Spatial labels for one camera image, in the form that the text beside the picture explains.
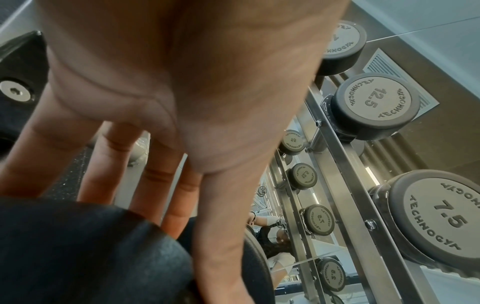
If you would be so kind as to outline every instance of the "dumbbell rack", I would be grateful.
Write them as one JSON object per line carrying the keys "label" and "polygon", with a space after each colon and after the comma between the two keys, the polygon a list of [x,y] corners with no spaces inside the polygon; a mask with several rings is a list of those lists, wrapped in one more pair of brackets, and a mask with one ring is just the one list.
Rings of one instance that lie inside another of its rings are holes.
{"label": "dumbbell rack", "polygon": [[[347,244],[369,303],[439,303],[418,264],[402,258],[367,189],[375,186],[351,144],[339,141],[320,104],[315,84],[309,87],[305,103],[294,121],[310,143],[306,150],[328,200],[336,224]],[[303,228],[298,195],[286,175],[287,165],[278,152],[267,176],[287,221],[299,264],[305,296],[311,303],[328,303],[318,279],[312,239]]]}

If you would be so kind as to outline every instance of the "black speckled floor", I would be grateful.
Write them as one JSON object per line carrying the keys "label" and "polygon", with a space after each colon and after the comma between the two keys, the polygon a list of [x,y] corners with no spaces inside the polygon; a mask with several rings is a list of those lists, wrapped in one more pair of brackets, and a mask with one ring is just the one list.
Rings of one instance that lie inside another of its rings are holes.
{"label": "black speckled floor", "polygon": [[[0,0],[0,25],[24,2],[24,0]],[[0,144],[1,149],[8,149]],[[85,148],[73,160],[60,180],[45,194],[54,199],[75,200],[80,189],[80,182],[85,174],[92,149]]]}

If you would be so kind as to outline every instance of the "white sleeve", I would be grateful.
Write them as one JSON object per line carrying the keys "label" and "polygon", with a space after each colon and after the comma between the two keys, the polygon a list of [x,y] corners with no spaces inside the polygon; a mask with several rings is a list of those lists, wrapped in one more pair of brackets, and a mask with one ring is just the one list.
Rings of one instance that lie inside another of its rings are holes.
{"label": "white sleeve", "polygon": [[270,226],[270,225],[273,225],[275,224],[280,218],[277,217],[277,216],[266,216],[266,225],[267,226]]}
{"label": "white sleeve", "polygon": [[276,262],[285,267],[285,270],[288,274],[292,270],[292,265],[295,263],[295,258],[288,252],[281,252],[278,254]]}

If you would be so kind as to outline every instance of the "white shirt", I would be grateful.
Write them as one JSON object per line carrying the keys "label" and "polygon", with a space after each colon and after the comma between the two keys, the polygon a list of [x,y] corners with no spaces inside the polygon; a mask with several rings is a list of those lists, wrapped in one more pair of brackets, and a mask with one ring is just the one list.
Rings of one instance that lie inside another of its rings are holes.
{"label": "white shirt", "polygon": [[[267,216],[266,217],[266,224],[268,226],[275,224],[280,218],[276,216]],[[276,243],[277,242],[277,232],[281,228],[279,227],[272,227],[270,228],[270,231],[268,232],[268,239]],[[291,255],[288,252],[280,252],[277,255],[272,256],[271,258],[268,259],[268,265],[270,269],[272,269],[276,263],[279,263],[283,267],[285,267],[285,270],[287,273],[289,273],[292,270],[292,266],[295,263],[295,258],[293,255]]]}

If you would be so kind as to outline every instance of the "white wall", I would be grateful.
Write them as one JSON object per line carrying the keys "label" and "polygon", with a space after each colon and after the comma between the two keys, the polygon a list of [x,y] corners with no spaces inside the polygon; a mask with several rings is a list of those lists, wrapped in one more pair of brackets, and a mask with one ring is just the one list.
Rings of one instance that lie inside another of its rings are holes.
{"label": "white wall", "polygon": [[480,1],[353,1],[480,98]]}

